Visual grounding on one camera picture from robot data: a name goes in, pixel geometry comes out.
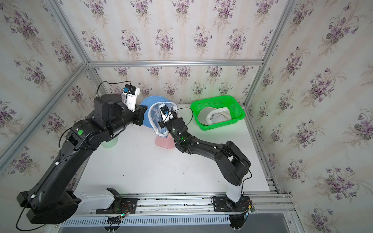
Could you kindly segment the pink baseball cap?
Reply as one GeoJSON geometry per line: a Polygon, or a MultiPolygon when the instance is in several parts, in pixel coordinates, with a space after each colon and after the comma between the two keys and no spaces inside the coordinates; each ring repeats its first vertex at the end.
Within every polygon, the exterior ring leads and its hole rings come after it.
{"type": "Polygon", "coordinates": [[[161,148],[165,148],[169,150],[175,148],[174,139],[171,136],[167,136],[167,137],[157,136],[155,139],[155,144],[161,148]]]}

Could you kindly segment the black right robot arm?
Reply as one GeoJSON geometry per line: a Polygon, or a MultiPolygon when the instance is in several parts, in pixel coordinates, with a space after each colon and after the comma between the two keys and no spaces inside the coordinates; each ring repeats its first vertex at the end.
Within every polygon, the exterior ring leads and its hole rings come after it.
{"type": "Polygon", "coordinates": [[[218,144],[200,140],[188,132],[182,118],[160,121],[158,124],[161,129],[168,130],[181,153],[197,154],[215,161],[223,177],[230,183],[226,198],[234,204],[241,200],[243,180],[250,173],[251,162],[234,142],[218,144]]]}

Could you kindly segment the light blue baseball cap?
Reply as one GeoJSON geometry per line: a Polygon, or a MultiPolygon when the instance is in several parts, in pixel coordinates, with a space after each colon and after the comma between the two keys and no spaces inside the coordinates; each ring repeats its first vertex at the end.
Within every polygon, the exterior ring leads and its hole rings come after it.
{"type": "Polygon", "coordinates": [[[161,129],[158,124],[158,122],[162,120],[159,106],[162,103],[170,102],[171,101],[161,96],[149,96],[145,98],[141,103],[141,105],[146,105],[148,107],[147,111],[145,112],[143,125],[148,128],[153,128],[154,132],[160,137],[167,137],[169,135],[169,132],[166,128],[161,129]]]}

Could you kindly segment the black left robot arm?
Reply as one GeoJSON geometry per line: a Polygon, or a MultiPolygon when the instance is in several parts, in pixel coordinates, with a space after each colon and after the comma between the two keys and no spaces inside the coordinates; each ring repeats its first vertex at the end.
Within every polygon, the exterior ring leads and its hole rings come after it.
{"type": "Polygon", "coordinates": [[[68,184],[82,164],[102,142],[117,137],[130,124],[141,126],[147,106],[135,104],[134,110],[116,94],[94,99],[94,110],[69,129],[59,154],[40,181],[29,191],[20,192],[17,201],[28,209],[32,224],[59,224],[70,218],[81,203],[68,184]]]}

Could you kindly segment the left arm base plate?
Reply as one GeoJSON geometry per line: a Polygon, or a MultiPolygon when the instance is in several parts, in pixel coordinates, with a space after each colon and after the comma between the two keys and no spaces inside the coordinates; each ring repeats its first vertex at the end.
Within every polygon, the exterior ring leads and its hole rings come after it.
{"type": "Polygon", "coordinates": [[[137,207],[137,198],[115,199],[107,209],[97,209],[97,215],[107,214],[134,214],[137,207]]]}

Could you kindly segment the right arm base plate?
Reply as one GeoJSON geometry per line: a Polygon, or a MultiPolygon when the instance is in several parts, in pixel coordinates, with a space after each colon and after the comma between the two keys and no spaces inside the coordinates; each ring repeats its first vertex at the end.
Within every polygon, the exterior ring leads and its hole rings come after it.
{"type": "Polygon", "coordinates": [[[237,203],[227,196],[213,196],[211,199],[214,212],[247,212],[252,207],[252,200],[249,196],[241,196],[237,203]]]}

